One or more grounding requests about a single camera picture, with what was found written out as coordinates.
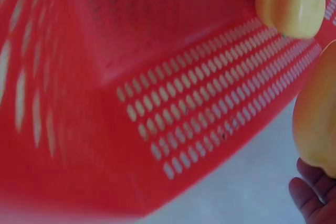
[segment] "fingertip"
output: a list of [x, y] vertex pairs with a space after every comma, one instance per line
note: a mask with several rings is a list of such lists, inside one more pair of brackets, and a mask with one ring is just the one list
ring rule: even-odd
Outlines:
[[292, 196], [293, 196], [293, 193], [296, 192], [300, 186], [302, 186], [302, 182], [304, 181], [302, 181], [302, 179], [298, 177], [293, 178], [289, 182], [288, 189]]

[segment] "plastic basket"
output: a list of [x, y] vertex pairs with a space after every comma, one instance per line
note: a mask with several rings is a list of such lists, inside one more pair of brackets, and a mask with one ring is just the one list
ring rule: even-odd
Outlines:
[[0, 0], [1, 196], [157, 209], [295, 97], [335, 38], [335, 5], [294, 40], [254, 0]]

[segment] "grey surface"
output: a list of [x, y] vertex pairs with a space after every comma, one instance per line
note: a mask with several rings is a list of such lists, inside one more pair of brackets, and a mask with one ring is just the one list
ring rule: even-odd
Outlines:
[[294, 101], [247, 146], [151, 216], [135, 223], [304, 223], [288, 193], [297, 176]]

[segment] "perforated pattern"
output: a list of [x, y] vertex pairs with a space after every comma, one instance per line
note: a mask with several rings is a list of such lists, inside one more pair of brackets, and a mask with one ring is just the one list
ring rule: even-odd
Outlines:
[[151, 83], [143, 90], [135, 77], [133, 85], [118, 87], [117, 95], [173, 179], [191, 160], [206, 156], [248, 125], [320, 51], [313, 40], [293, 41], [252, 19], [183, 51], [162, 67], [154, 66], [147, 71]]

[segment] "basket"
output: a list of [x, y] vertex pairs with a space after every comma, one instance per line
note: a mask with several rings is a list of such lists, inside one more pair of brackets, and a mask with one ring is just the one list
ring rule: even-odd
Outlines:
[[254, 0], [0, 0], [0, 191], [146, 215], [246, 144], [336, 37], [263, 26]]

